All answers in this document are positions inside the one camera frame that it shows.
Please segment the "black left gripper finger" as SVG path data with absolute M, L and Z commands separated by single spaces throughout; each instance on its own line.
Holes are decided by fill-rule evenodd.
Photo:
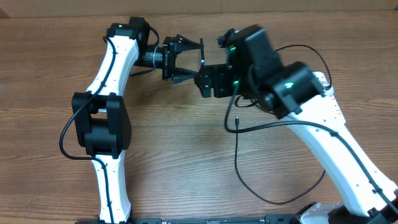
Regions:
M 192 40 L 189 40 L 182 35 L 177 35 L 177 43 L 175 47 L 176 52 L 183 52 L 188 50 L 196 50 L 201 49 L 203 47 L 202 43 L 197 43 Z
M 198 75 L 198 72 L 187 69 L 187 68 L 175 68 L 172 73 L 172 81 L 173 81 L 173 84 L 178 84 L 185 80 L 195 78 L 197 75 Z

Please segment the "blue Galaxy smartphone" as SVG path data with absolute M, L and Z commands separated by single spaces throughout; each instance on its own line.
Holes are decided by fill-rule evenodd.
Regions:
M 198 58 L 198 69 L 200 70 L 202 67 L 205 66 L 205 53 L 204 53 L 204 43 L 203 39 L 200 38 L 200 53 L 199 53 L 199 58 Z

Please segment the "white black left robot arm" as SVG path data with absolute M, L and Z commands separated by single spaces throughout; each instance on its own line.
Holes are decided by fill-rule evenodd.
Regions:
M 203 41 L 182 35 L 149 43 L 157 31 L 143 17 L 131 17 L 127 24 L 114 23 L 107 29 L 106 53 L 96 78 L 84 93 L 72 98 L 78 143 L 86 160 L 94 165 L 101 211 L 96 223 L 133 223 L 127 196 L 124 161 L 131 143 L 132 127 L 124 103 L 130 77 L 162 71 L 162 79 L 174 83 L 193 78 L 197 72 L 176 66 L 177 55 L 204 50 Z

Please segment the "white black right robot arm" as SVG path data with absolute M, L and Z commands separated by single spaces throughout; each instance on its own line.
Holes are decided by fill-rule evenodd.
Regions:
M 254 100 L 288 126 L 313 152 L 341 201 L 311 203 L 266 223 L 394 223 L 397 185 L 370 160 L 348 131 L 330 82 L 303 62 L 284 65 L 264 28 L 229 30 L 218 39 L 226 63 L 202 65 L 195 84 L 203 97 Z

